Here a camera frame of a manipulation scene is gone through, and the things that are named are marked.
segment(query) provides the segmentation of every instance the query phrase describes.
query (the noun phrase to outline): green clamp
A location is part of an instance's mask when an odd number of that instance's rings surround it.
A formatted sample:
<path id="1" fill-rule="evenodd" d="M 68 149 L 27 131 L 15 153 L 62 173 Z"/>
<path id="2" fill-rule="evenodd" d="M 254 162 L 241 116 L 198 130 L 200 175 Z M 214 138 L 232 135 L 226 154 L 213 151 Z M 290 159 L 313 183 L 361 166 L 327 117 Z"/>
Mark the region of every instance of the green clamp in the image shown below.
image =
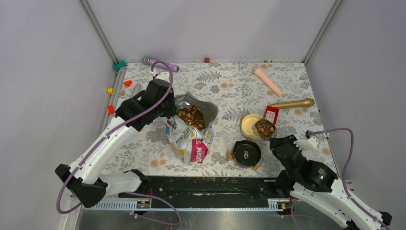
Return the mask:
<path id="1" fill-rule="evenodd" d="M 122 68 L 122 67 L 124 67 L 124 66 L 126 66 L 126 65 L 127 65 L 127 64 L 125 63 L 125 61 L 122 60 L 120 63 L 114 64 L 114 65 L 113 65 L 113 69 L 118 70 L 118 69 L 120 69 L 120 68 Z"/>

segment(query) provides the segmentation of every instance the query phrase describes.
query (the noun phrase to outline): floral pattern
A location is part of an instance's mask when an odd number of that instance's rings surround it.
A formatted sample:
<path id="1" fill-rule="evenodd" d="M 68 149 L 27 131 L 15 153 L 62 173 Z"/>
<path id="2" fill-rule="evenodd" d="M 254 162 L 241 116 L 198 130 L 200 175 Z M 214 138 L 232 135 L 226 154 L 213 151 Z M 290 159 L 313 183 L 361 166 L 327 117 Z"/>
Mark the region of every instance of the floral pattern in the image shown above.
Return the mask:
<path id="1" fill-rule="evenodd" d="M 215 103 L 219 108 L 213 122 L 215 137 L 203 163 L 183 164 L 165 135 L 165 118 L 157 118 L 145 126 L 139 134 L 124 144 L 103 173 L 122 173 L 139 169 L 145 175 L 167 176 L 261 176 L 276 177 L 283 169 L 272 155 L 266 141 L 256 141 L 262 150 L 257 171 L 242 168 L 234 161 L 227 161 L 238 140 L 244 140 L 240 132 L 241 120 L 248 114 L 262 115 L 269 104 L 314 98 L 305 66 L 302 63 L 174 63 L 180 67 L 174 73 L 175 96 L 190 92 L 202 101 Z M 251 70 L 261 66 L 283 92 L 275 95 Z M 126 88 L 118 99 L 117 107 L 128 99 L 136 83 L 145 89 L 152 80 L 150 67 L 141 63 L 129 63 L 124 80 L 134 83 Z M 295 134 L 305 138 L 306 130 L 323 130 L 317 106 L 309 108 L 281 109 L 276 124 L 278 137 Z M 303 154 L 310 160 L 320 161 L 336 172 L 327 139 L 317 136 L 318 149 Z"/>

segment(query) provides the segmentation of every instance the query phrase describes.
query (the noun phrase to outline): gray wall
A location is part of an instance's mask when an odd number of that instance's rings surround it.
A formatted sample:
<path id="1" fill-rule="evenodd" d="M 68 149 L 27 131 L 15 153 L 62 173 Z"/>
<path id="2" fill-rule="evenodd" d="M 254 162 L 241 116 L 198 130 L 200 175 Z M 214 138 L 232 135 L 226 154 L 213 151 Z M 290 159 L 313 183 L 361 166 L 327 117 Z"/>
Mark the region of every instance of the gray wall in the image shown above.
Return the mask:
<path id="1" fill-rule="evenodd" d="M 54 170 L 95 139 L 113 69 L 78 1 L 1 1 L 0 31 L 0 229 L 54 230 Z"/>
<path id="2" fill-rule="evenodd" d="M 119 58 L 302 60 L 334 0 L 89 0 Z"/>
<path id="3" fill-rule="evenodd" d="M 406 1 L 344 1 L 308 64 L 327 128 L 355 135 L 348 177 L 356 194 L 406 225 Z M 331 134 L 341 168 L 350 137 Z"/>

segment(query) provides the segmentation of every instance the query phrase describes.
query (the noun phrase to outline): gray floor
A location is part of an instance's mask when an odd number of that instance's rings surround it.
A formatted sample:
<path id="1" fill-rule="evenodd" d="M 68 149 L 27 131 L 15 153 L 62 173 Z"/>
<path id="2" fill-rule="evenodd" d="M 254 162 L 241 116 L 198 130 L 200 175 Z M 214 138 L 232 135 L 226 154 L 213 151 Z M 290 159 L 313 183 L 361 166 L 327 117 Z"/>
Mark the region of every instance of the gray floor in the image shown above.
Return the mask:
<path id="1" fill-rule="evenodd" d="M 330 230 L 341 230 L 334 221 L 304 202 L 298 202 L 296 214 L 307 214 L 321 219 Z M 151 218 L 176 222 L 174 212 L 148 212 Z M 166 226 L 141 218 L 134 219 L 129 212 L 82 210 L 76 230 L 289 230 L 298 229 L 291 218 L 280 218 L 268 212 L 181 212 L 179 226 Z M 296 217 L 303 230 L 323 230 L 317 221 Z"/>

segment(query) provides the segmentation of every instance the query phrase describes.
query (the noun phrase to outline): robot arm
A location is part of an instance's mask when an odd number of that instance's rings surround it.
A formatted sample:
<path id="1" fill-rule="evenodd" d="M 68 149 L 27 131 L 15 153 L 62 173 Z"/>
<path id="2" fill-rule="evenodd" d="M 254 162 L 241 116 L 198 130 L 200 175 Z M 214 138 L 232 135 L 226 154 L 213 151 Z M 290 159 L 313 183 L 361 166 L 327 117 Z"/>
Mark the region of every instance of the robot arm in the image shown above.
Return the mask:
<path id="1" fill-rule="evenodd" d="M 349 230 L 381 228 L 381 224 L 356 206 L 350 197 L 378 220 L 390 224 L 392 216 L 388 213 L 372 209 L 351 191 L 348 197 L 337 174 L 321 162 L 306 159 L 299 143 L 294 135 L 270 139 L 273 155 L 285 167 L 275 181 L 278 192 L 305 201 Z"/>
<path id="2" fill-rule="evenodd" d="M 137 170 L 125 172 L 123 174 L 103 175 L 100 174 L 105 165 L 116 154 L 118 149 L 128 141 L 128 139 L 140 131 L 145 125 L 153 122 L 157 117 L 168 117 L 176 114 L 176 105 L 173 90 L 155 109 L 115 130 L 108 136 L 112 129 L 123 122 L 144 112 L 162 98 L 169 87 L 169 73 L 158 74 L 147 86 L 145 91 L 141 91 L 133 98 L 125 100 L 115 111 L 115 116 L 106 129 L 100 134 L 95 142 L 77 160 L 69 166 L 59 165 L 55 173 L 59 178 L 65 180 L 74 173 L 67 188 L 81 201 L 85 207 L 92 207 L 103 197 L 121 192 L 136 191 L 140 186 L 144 175 Z M 80 164 L 85 156 L 96 146 L 93 153 L 86 159 L 84 164 Z"/>

